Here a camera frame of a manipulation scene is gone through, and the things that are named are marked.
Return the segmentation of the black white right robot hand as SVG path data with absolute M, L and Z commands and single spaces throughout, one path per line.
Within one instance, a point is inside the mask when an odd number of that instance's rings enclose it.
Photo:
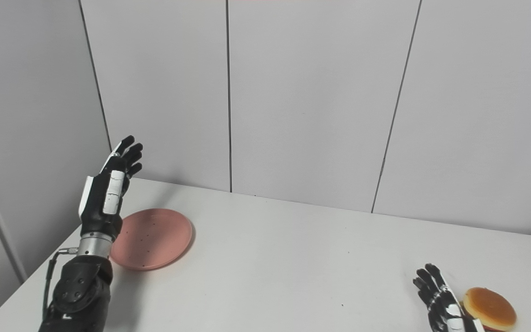
M 413 285 L 427 309 L 433 332 L 484 332 L 479 319 L 464 312 L 453 290 L 445 281 L 441 270 L 432 263 L 416 271 Z

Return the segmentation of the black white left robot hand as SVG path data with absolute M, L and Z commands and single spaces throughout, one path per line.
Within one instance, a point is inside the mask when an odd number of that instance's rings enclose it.
M 80 235 L 101 233 L 116 240 L 123 220 L 120 210 L 131 178 L 142 169 L 143 145 L 127 136 L 112 150 L 101 171 L 88 176 L 79 203 Z

